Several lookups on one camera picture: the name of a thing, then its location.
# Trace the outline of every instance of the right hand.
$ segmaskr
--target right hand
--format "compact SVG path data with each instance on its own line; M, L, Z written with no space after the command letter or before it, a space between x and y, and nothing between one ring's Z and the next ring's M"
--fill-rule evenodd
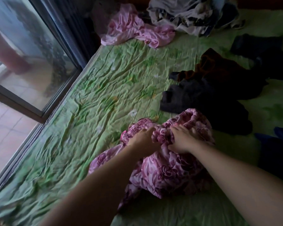
M168 149L178 154L191 153L191 149L199 142L196 130L186 129L183 125L174 124L170 127L175 142L168 146Z

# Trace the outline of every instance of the left hand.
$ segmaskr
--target left hand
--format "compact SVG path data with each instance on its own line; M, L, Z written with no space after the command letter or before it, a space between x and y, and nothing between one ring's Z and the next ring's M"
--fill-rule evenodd
M160 149L160 143L152 142L151 136L155 130L154 127L148 130L143 128L129 140L128 146L131 146L134 151L138 152L141 158L152 155Z

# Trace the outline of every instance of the mattress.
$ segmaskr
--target mattress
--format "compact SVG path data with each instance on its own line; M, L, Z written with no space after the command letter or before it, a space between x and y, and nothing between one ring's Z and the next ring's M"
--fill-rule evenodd
M87 175L90 162L119 143L121 132L131 123L147 117L161 124L172 117L159 111L162 92L174 84L168 74L194 69L208 48L250 68L252 61L229 52L234 37L244 33L283 35L283 11L242 10L241 14L246 19L242 30L215 31L207 38L178 33L174 41L158 49L136 39L102 46L0 189L0 219L7 225L37 225ZM283 127L283 81L268 83L260 96L241 103L249 111L253 133L273 135L275 126ZM215 131L216 146L232 157L256 164L260 143L253 133L239 136ZM163 199L143 191L115 216L112 225L247 223L213 184L207 192Z

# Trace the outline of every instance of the laundry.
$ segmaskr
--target laundry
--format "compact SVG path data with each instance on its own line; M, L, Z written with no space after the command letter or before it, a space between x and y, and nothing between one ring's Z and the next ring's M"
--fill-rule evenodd
M283 180L283 128L275 127L276 137L255 133L261 141L258 167Z
M222 16L219 28L242 27L237 7L227 0L150 0L147 11L154 25L171 25L176 31L196 36L210 35Z
M120 11L112 18L108 33L101 38L103 45L119 45L130 38L142 40L151 48L170 43L175 36L170 25L151 26L138 17L134 5L121 4Z
M241 55L246 58L255 60L267 49L281 49L282 45L283 36L259 37L249 34L243 34L235 37L230 51L233 54Z
M216 92L206 79L184 79L162 93L160 110L179 114L187 108L202 112L215 130L237 135L252 132L252 123L244 106Z
M265 78L283 80L283 51L269 48L255 60L254 72L261 73Z
M252 70L246 70L233 60L225 59L209 48L196 64L195 71L172 72L170 79L206 79L216 91L236 100L256 98L266 85L265 78Z
M182 124L189 130L195 128L201 140L211 145L215 144L210 122L199 111L189 108L162 125L148 118L140 119L121 134L121 144L108 149L91 162L89 174L117 155L128 144L129 139L141 129L156 128L152 140L161 144L161 150L136 164L119 208L136 198L142 189L162 198L171 193L188 195L208 188L211 178L193 155L179 155L168 150L168 145L174 142L170 126L175 123Z

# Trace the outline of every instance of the pink fabric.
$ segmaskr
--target pink fabric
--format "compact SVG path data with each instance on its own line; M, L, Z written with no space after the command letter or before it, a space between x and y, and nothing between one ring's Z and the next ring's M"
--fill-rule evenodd
M101 39L103 45L119 45L130 38L143 40L151 48L170 43L175 36L170 25L151 26L145 24L137 15L132 4L121 4L120 11L112 18L108 33Z
M194 194L207 187L210 176L193 155L179 155L168 150L168 145L174 141L170 130L174 123L183 124L189 130L194 127L203 141L215 144L207 118L196 109L187 109L162 125L157 125L148 118L140 119L122 133L121 144L103 152L91 162L89 173L117 155L141 129L152 126L156 128L152 140L161 143L161 150L136 164L119 207L136 198L141 189L162 198L170 193Z

